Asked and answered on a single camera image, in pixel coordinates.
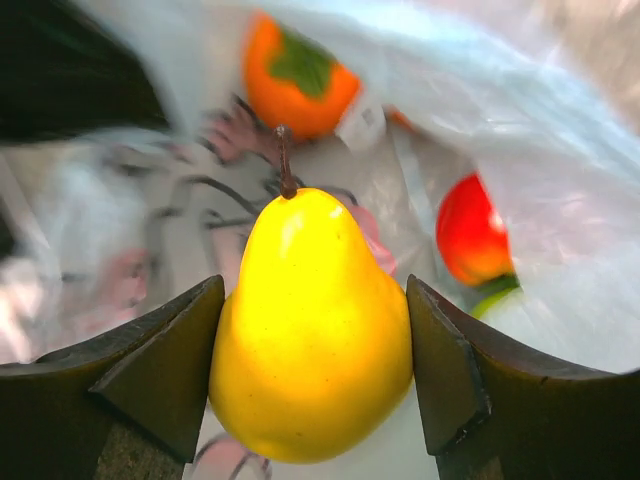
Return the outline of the yellow pear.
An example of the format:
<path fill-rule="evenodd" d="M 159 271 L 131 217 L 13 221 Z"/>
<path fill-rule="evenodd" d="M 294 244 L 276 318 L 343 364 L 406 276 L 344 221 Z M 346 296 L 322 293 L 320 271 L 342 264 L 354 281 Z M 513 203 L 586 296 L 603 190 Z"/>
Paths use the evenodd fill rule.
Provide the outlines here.
<path fill-rule="evenodd" d="M 409 311 L 346 206 L 299 187 L 287 154 L 279 160 L 280 193 L 221 311 L 209 400 L 250 450 L 317 463 L 364 440 L 408 393 Z"/>

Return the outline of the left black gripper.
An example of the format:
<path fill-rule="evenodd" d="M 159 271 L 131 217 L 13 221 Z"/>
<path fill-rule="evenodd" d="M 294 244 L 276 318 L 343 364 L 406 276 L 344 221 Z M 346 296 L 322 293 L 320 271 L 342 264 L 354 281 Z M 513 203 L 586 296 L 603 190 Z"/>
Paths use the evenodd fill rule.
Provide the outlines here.
<path fill-rule="evenodd" d="M 2 2 L 2 143 L 168 125 L 139 58 L 79 6 Z"/>

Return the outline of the blue plastic bag with print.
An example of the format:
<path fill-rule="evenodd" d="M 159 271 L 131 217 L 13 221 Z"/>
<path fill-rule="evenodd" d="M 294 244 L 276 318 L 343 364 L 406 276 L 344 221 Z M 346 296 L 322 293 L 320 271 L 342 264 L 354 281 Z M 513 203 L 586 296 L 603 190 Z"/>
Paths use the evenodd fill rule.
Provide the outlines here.
<path fill-rule="evenodd" d="M 405 295 L 416 277 L 468 315 L 481 285 L 452 277 L 435 230 L 444 196 L 477 174 L 508 233 L 515 273 L 504 276 L 520 289 L 474 319 L 556 358 L 639 375 L 639 132 L 587 74 L 613 66 L 594 23 L 580 36 L 552 29 L 536 1 L 71 2 L 139 58 L 169 125 L 1 141 L 1 369 L 214 276 L 223 308 L 286 153 L 297 185 L 346 206 Z M 249 105 L 244 54 L 258 13 L 359 78 L 332 134 L 297 141 Z M 411 351 L 413 364 L 412 334 Z M 443 478 L 413 364 L 408 393 L 370 435 L 306 464 L 229 434 L 208 378 L 178 479 Z"/>

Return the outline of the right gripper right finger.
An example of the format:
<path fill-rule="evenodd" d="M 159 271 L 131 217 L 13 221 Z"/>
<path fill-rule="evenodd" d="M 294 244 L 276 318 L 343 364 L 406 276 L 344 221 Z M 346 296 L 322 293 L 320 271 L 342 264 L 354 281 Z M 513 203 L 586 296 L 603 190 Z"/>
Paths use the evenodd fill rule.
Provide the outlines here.
<path fill-rule="evenodd" d="M 443 479 L 635 479 L 639 375 L 545 354 L 407 281 L 427 452 Z"/>

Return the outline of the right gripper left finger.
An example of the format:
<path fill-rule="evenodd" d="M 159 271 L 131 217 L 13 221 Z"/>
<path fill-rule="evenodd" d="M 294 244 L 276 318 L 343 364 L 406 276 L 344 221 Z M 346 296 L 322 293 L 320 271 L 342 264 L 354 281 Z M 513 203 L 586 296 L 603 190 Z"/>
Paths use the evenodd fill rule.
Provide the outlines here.
<path fill-rule="evenodd" d="M 1 369 L 5 479 L 178 479 L 196 452 L 225 299 L 214 276 L 31 364 Z"/>

